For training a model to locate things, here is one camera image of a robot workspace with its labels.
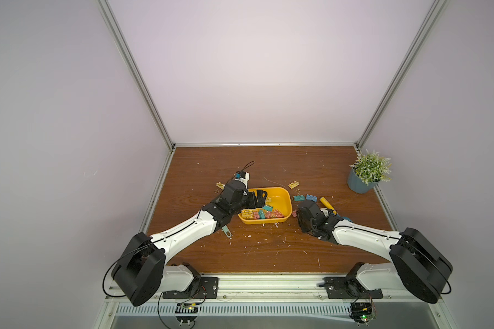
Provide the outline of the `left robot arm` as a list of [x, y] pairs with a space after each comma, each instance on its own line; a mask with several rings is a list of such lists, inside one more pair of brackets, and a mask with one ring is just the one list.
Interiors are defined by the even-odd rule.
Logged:
[[179, 252], [196, 241], [221, 230], [233, 216], [244, 209], [262, 208], [268, 192], [247, 189], [246, 178], [233, 180], [210, 203], [188, 220], [148, 236], [138, 233], [131, 238], [118, 259], [111, 278], [134, 307], [146, 303], [157, 293], [179, 293], [182, 298], [200, 293], [201, 275], [189, 264], [169, 265]]

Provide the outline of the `yellow plastic storage box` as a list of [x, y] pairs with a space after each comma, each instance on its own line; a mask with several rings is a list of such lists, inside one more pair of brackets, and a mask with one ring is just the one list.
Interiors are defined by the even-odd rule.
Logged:
[[[245, 209], [238, 217], [248, 225], [282, 223], [292, 216], [292, 203], [288, 191], [281, 187], [259, 188], [268, 192], [266, 205], [273, 207], [272, 212], [264, 211], [262, 208]], [[258, 189], [248, 189], [256, 195]]]

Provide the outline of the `blue binder clip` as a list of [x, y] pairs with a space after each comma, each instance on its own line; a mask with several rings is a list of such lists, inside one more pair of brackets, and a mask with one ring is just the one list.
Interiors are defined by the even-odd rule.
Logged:
[[307, 194], [306, 195], [306, 200], [311, 200], [313, 202], [317, 202], [318, 201], [318, 198], [317, 198], [317, 196]]

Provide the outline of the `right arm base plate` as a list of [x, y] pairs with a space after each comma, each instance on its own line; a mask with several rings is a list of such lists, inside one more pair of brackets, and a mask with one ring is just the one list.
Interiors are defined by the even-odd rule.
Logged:
[[325, 289], [329, 299], [363, 300], [371, 298], [375, 300], [384, 297], [381, 289], [368, 290], [353, 278], [325, 277], [319, 287]]

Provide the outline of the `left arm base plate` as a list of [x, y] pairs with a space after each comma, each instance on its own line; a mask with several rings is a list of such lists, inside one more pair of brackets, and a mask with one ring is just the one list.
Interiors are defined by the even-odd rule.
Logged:
[[218, 296], [219, 278], [215, 276], [203, 276], [194, 279], [184, 291], [166, 291], [164, 299], [216, 299]]

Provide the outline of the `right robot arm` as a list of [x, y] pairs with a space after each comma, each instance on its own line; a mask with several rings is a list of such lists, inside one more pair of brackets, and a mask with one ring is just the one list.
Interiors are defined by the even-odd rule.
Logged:
[[371, 265], [362, 263], [347, 275], [349, 284], [362, 292], [399, 289], [435, 304], [449, 295], [453, 265], [424, 236], [414, 229], [402, 232], [358, 225], [311, 200], [298, 205], [297, 216], [302, 232], [334, 245], [358, 248], [386, 260]]

